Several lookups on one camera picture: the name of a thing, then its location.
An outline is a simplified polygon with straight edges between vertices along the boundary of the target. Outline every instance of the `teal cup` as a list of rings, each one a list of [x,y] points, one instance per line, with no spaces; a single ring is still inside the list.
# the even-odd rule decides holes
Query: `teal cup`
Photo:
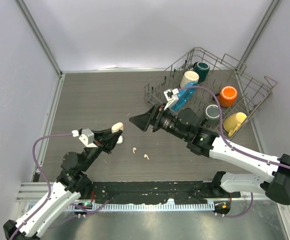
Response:
[[[210,65],[208,65],[206,62],[199,61],[194,63],[193,68],[194,72],[199,76],[198,83],[204,82],[206,80],[207,74],[209,74]]]

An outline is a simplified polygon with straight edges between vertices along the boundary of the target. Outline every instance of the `gray tabletop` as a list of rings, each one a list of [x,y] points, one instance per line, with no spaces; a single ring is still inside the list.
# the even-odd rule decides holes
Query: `gray tabletop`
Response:
[[[124,124],[123,143],[110,155],[102,153],[88,169],[92,181],[211,180],[217,171],[246,173],[227,162],[193,154],[186,143],[163,130],[141,132],[129,122],[129,117],[150,108],[144,100],[143,87],[157,74],[156,71],[66,74],[51,133],[70,133],[79,128],[102,130],[117,122]],[[258,150],[250,124],[233,141]],[[83,147],[73,137],[50,139],[43,163],[49,180],[54,181],[59,175],[64,154],[80,153]]]

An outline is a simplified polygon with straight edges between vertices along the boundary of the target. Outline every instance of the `wire dish rack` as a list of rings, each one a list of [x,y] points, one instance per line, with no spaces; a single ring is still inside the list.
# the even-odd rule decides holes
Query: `wire dish rack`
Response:
[[[235,103],[230,107],[222,107],[223,120],[238,112],[247,116],[241,127],[231,137],[224,131],[225,136],[231,140],[270,96],[277,81],[268,76],[265,76],[264,80],[261,81],[246,74],[247,65],[227,53],[223,57],[218,57],[201,47],[195,47],[144,87],[145,101],[150,105],[166,103],[164,91],[179,88],[184,73],[193,70],[193,64],[196,62],[209,64],[207,78],[199,85],[211,89],[215,94],[219,93],[225,86],[233,86],[238,91]],[[210,93],[203,89],[197,89],[182,109],[191,108],[203,120],[204,109],[210,104],[215,104]],[[220,133],[220,125],[207,127],[207,129]]]

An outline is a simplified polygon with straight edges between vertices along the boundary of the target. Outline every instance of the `cream mug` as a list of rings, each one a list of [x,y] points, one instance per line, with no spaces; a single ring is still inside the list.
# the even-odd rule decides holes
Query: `cream mug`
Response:
[[[223,122],[223,127],[228,132],[228,136],[231,137],[242,125],[247,118],[243,112],[237,112],[226,118]]]

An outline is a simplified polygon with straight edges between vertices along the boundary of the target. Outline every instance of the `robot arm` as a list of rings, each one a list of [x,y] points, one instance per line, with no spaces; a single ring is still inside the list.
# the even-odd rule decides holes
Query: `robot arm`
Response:
[[[175,95],[176,93],[170,92],[168,97],[175,102]],[[253,156],[288,166],[290,166],[289,155],[283,154],[282,157],[265,155],[233,142],[229,142],[232,146],[230,148],[216,132],[201,127],[199,117],[190,108],[181,110],[175,116],[169,108],[165,108],[165,105],[155,105],[148,112],[131,117],[129,121],[143,132],[149,125],[153,126],[153,132],[164,129],[187,142],[186,147],[196,155],[226,161],[253,173],[235,175],[217,172],[212,180],[213,192],[216,196],[224,191],[252,192],[265,194],[277,203],[290,205],[290,170],[268,162],[257,161],[235,151],[233,147]]]
[[[123,124],[117,123],[112,128],[102,131],[90,129],[74,130],[73,136],[78,137],[85,145],[82,153],[68,152],[63,157],[62,171],[48,193],[26,214],[16,221],[7,221],[3,228],[6,239],[19,228],[13,240],[39,240],[52,222],[75,200],[86,197],[92,192],[92,182],[85,172],[96,158],[105,152],[110,154],[116,144],[123,141]]]

